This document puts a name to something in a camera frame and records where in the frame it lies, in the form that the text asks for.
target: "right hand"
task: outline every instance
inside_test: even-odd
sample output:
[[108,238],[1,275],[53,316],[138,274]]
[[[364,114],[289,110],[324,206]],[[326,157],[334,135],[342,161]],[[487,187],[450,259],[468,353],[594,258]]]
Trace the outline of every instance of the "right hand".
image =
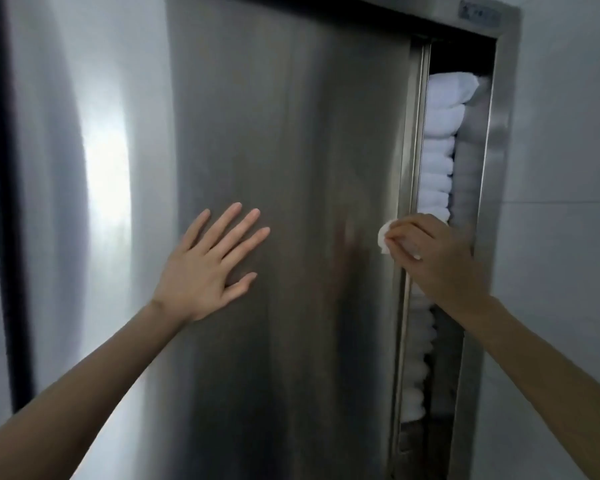
[[[429,214],[399,219],[384,240],[393,259],[453,318],[476,313],[488,301],[487,287],[468,243],[439,219]],[[405,251],[400,241],[415,247],[420,259]]]

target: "sticker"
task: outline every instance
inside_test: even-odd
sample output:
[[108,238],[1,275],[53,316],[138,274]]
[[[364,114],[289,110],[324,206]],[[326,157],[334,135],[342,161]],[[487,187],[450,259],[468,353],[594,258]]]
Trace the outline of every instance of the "sticker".
[[497,29],[502,21],[502,14],[498,10],[465,0],[460,1],[458,16],[488,29]]

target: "wall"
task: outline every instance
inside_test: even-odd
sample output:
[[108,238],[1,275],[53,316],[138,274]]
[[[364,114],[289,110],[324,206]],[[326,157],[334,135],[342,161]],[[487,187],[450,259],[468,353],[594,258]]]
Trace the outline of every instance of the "wall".
[[[600,382],[600,0],[501,1],[523,31],[493,291]],[[585,478],[488,357],[473,478]]]

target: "wrist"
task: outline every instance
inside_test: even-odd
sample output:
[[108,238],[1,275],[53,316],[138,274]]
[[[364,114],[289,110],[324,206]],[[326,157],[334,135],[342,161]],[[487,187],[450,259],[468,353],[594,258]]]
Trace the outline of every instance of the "wrist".
[[473,325],[481,322],[484,317],[493,314],[500,302],[487,292],[471,297],[464,303],[450,307],[449,315],[460,323],[465,330],[471,330]]
[[182,328],[187,323],[186,316],[174,313],[168,306],[165,306],[163,301],[156,298],[149,300],[149,303],[144,306],[144,309],[147,313],[160,317],[163,321],[173,323],[178,329]]

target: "metal door frame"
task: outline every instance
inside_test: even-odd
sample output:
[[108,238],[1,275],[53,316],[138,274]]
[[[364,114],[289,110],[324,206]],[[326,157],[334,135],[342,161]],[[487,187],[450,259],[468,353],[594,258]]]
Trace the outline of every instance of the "metal door frame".
[[[483,265],[490,282],[511,133],[521,10],[496,0],[362,1],[495,40],[496,57],[474,241],[474,256]],[[449,461],[450,480],[465,480],[471,473],[483,359],[484,350],[471,336],[466,335]],[[464,417],[464,420],[458,420],[459,417]]]

